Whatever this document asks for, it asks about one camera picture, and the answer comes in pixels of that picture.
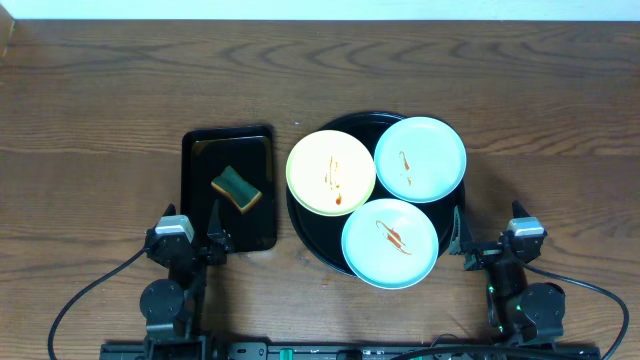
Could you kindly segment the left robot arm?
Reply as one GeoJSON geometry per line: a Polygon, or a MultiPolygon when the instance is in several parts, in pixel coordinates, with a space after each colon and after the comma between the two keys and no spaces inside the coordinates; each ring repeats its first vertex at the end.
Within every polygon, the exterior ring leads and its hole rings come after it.
{"type": "Polygon", "coordinates": [[[189,218],[169,205],[146,231],[147,257],[169,270],[149,284],[140,297],[146,319],[146,359],[213,359],[216,349],[201,329],[207,268],[224,265],[230,235],[222,228],[219,203],[213,204],[206,236],[196,235],[189,218]]]}

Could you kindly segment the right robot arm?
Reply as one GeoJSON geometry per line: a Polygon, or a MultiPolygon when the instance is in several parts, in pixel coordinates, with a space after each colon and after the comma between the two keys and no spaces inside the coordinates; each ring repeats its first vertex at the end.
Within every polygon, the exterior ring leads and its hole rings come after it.
{"type": "Polygon", "coordinates": [[[548,344],[564,335],[564,290],[550,282],[530,283],[525,266],[541,255],[547,236],[541,222],[512,203],[513,218],[492,242],[473,239],[460,209],[453,213],[448,251],[464,257],[466,271],[484,271],[489,323],[508,345],[548,344]]]}

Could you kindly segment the green and yellow sponge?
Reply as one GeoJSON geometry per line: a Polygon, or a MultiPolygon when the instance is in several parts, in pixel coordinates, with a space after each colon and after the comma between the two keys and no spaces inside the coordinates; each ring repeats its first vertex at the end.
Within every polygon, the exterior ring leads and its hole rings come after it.
{"type": "Polygon", "coordinates": [[[226,197],[242,213],[247,213],[263,194],[247,182],[232,166],[227,166],[211,181],[212,188],[226,197]]]}

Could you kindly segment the light blue plate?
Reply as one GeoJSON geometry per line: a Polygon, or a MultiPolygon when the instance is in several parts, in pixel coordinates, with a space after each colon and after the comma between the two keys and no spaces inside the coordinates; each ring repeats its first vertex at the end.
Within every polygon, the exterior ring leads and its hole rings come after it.
{"type": "Polygon", "coordinates": [[[399,290],[421,282],[438,258],[432,221],[416,206],[377,199],[355,210],[341,234],[349,269],[377,288],[399,290]]]}
{"type": "Polygon", "coordinates": [[[380,183],[393,196],[411,203],[431,203],[461,184],[467,165],[465,145],[445,122],[409,117],[379,138],[374,164],[380,183]]]}

